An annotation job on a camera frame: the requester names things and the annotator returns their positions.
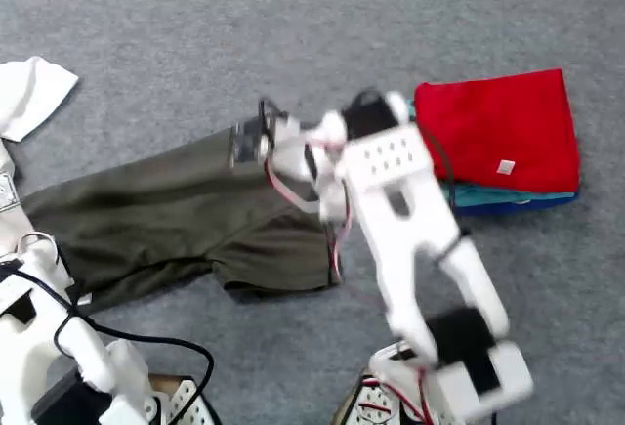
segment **folded red cloth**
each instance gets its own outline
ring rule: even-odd
[[[419,122],[448,155],[454,179],[531,192],[576,192],[579,154],[559,69],[415,90]],[[437,176],[437,148],[426,144]]]

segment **teal cloth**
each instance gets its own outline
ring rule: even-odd
[[[409,101],[410,117],[416,118],[414,102]],[[445,196],[449,196],[449,189],[446,184],[441,184]],[[512,189],[490,188],[477,184],[455,184],[456,206],[474,207],[478,205],[490,205],[494,203],[526,203],[531,200],[555,200],[561,198],[573,198],[573,192],[525,192]]]

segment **gray carpet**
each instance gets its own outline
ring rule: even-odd
[[[582,155],[572,204],[469,219],[509,309],[536,393],[503,425],[619,425],[625,415],[625,0],[0,0],[0,60],[41,55],[80,75],[58,113],[10,147],[26,194],[197,139],[256,111],[261,93],[319,117],[360,88],[410,96],[452,81],[560,66]],[[359,231],[349,284],[374,293]],[[427,313],[458,299],[419,274]],[[207,394],[225,424],[328,423],[383,316],[337,288],[239,302],[206,276],[110,310],[117,328],[189,338],[217,360]],[[154,371],[193,355],[144,348]]]

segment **dark green pants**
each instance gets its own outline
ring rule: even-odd
[[[257,163],[228,165],[224,131],[28,196],[89,311],[213,271],[225,287],[310,290],[333,282],[316,215],[293,207]]]

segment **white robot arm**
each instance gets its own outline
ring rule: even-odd
[[[125,333],[83,318],[70,303],[66,289],[72,280],[56,243],[49,235],[31,230],[8,174],[0,174],[0,197],[2,241],[12,241],[4,249],[16,246],[15,251],[0,256],[0,423],[219,423],[192,381],[183,381],[173,398],[154,391],[147,365],[131,342],[104,344],[96,328],[115,336]],[[146,339],[130,335],[135,340]],[[212,358],[205,349],[189,342],[183,345],[185,342],[178,339],[160,338],[159,342],[205,355],[210,362],[205,376],[208,380]],[[60,354],[70,357],[76,370],[48,390],[48,369]]]
[[[362,227],[389,327],[403,339],[372,358],[378,379],[418,404],[414,370],[426,367],[431,370],[428,400],[441,414],[453,416],[454,423],[480,419],[529,395],[532,381],[522,355],[503,341],[509,329],[506,311],[475,246],[460,233],[403,97],[368,91],[341,112],[327,112],[316,128],[300,131],[289,118],[276,120],[272,129],[263,147],[270,172],[310,181],[322,220],[344,219],[349,205]],[[391,199],[397,195],[407,212],[396,212]],[[305,210],[313,209],[307,204]],[[467,305],[437,319],[435,326],[424,319],[415,296],[417,250],[439,259]],[[463,326],[470,327],[464,334],[481,335],[462,338]],[[454,329],[457,336],[450,342],[448,331]],[[463,343],[464,348],[453,345]],[[397,352],[411,360],[394,358]],[[472,358],[479,356],[487,359],[475,367]],[[480,371],[486,360],[488,371]],[[494,378],[484,381],[489,374]]]

